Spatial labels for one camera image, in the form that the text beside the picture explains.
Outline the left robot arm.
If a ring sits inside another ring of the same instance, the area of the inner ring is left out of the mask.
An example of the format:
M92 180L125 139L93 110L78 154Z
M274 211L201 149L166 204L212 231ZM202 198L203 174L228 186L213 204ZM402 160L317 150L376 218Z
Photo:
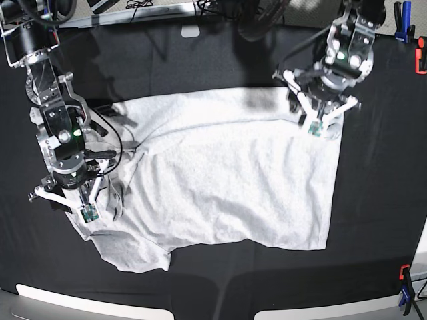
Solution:
M298 43L287 61L315 40L324 38L324 53L307 69L286 70L280 62L273 77L289 89L293 113L304 115L307 126L321 127L360 103L344 95L363 82L373 69L376 30L386 17L383 1L343 1L342 14L327 27Z

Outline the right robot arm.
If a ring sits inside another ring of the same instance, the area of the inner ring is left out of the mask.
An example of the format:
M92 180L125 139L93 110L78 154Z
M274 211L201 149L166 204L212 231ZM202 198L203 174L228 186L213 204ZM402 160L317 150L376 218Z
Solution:
M8 65L27 71L30 120L48 171L29 200L58 203L91 222L101 216L97 195L117 153L86 147L91 131L105 136L107 130L91 119L86 100L73 90L73 73L59 74L50 59L60 45L58 27L76 7L76 1L2 1L1 38Z

